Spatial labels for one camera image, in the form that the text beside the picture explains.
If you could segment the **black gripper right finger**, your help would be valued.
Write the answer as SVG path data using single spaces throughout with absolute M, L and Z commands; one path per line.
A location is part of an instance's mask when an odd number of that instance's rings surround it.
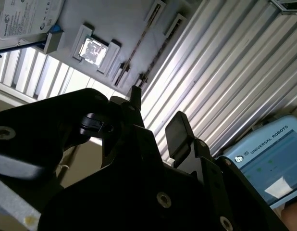
M 194 136 L 187 116 L 179 111 L 165 129 L 173 167 L 193 176 L 200 194 L 186 231 L 285 231 L 287 227 L 229 158 L 214 159 L 208 145 Z

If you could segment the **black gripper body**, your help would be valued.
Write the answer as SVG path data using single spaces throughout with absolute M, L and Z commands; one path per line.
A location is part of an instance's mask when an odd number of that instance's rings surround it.
M 40 231 L 218 231 L 203 186 L 164 165 L 113 163 L 47 204 Z

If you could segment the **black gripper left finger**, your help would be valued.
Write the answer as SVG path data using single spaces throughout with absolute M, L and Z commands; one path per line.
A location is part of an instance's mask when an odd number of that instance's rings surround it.
M 101 169 L 126 163 L 162 170 L 140 109 L 141 89 L 133 86 L 129 100 L 82 89 L 0 112 L 0 207 L 14 217 L 41 217 L 64 190 L 55 175 L 64 151 L 92 137 L 104 144 Z

